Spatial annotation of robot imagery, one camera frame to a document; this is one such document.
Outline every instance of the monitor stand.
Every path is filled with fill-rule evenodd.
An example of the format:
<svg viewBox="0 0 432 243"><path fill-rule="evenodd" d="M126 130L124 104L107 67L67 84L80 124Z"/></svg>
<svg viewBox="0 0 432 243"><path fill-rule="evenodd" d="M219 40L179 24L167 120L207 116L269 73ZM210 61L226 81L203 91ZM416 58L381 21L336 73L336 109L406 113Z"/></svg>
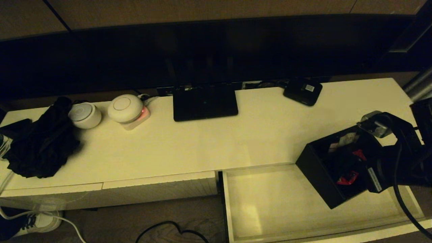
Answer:
<svg viewBox="0 0 432 243"><path fill-rule="evenodd" d="M234 87L228 83L204 84L173 93L174 121L224 117L238 114Z"/></svg>

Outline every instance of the desk surface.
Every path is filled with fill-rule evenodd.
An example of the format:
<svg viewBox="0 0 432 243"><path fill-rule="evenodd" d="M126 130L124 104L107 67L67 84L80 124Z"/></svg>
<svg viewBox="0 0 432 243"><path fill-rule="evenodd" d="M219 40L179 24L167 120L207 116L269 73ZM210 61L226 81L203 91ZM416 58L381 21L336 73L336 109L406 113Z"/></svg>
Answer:
<svg viewBox="0 0 432 243"><path fill-rule="evenodd" d="M109 102L97 102L103 119L81 130L82 148L54 177L14 176L11 189L116 182L156 176L295 163L313 140L353 126L371 111L390 112L415 124L408 96L391 78L324 83L313 107L292 101L281 88L236 91L238 116L175 122L172 97L154 100L151 117L132 131L106 113ZM47 108L8 112L2 126L24 118L37 120ZM394 136L380 140L395 142ZM0 162L0 178L7 162Z"/></svg>

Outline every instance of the white sneaker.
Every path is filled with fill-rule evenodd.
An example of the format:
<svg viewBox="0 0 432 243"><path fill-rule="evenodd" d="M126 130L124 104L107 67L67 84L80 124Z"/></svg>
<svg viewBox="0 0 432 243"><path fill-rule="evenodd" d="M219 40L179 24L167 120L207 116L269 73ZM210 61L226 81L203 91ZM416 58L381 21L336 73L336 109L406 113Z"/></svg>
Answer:
<svg viewBox="0 0 432 243"><path fill-rule="evenodd" d="M49 213L59 217L63 216L63 211L51 211ZM13 237L29 233L45 233L53 231L60 226L61 222L62 220L45 214L29 214L27 215L27 221Z"/></svg>

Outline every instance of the black storage box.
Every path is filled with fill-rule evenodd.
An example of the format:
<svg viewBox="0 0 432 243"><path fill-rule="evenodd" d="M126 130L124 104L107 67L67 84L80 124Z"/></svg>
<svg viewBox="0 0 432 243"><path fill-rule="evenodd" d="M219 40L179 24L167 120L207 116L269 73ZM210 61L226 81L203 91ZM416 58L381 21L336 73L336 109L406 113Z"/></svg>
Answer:
<svg viewBox="0 0 432 243"><path fill-rule="evenodd" d="M331 144L340 140L348 133L356 133L355 143L339 147L334 152L329 152ZM344 153L348 154L349 146L361 149L367 161L346 163L342 158ZM345 201L357 196L367 190L369 175L367 163L373 161L381 150L382 146L375 137L358 126L339 131L330 136L308 143L302 154L297 159L296 165L303 172L315 190L324 199L330 209L337 207ZM337 183L340 178L341 168L358 172L358 176L351 185L340 185Z"/></svg>

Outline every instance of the open drawer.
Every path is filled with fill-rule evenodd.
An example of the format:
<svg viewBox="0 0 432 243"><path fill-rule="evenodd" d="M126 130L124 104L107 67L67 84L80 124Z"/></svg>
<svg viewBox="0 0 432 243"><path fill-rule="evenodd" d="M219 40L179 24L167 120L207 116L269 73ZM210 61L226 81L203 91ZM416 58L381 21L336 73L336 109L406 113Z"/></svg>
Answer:
<svg viewBox="0 0 432 243"><path fill-rule="evenodd" d="M393 189L330 209L296 165L222 174L230 243L366 242L416 231ZM400 192L413 216L431 227L410 188Z"/></svg>

